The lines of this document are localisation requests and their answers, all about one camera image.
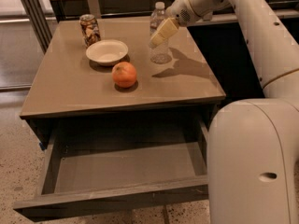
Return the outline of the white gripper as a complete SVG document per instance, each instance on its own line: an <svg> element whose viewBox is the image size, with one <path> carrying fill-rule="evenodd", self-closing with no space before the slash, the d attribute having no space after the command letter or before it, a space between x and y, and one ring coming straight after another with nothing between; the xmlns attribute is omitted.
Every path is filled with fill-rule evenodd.
<svg viewBox="0 0 299 224"><path fill-rule="evenodd" d="M192 2L193 0L175 0L166 9L166 14L169 18L165 19L151 35L149 41L151 48L160 46L178 31L179 26L186 27L200 19L193 10Z"/></svg>

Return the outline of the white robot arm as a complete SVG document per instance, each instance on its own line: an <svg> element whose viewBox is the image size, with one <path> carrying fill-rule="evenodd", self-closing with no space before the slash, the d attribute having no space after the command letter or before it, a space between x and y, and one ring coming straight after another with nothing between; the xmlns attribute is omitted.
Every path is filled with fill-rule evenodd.
<svg viewBox="0 0 299 224"><path fill-rule="evenodd" d="M298 224L299 44L265 0L175 0L153 47L207 14L234 9L264 97L228 104L209 127L211 224Z"/></svg>

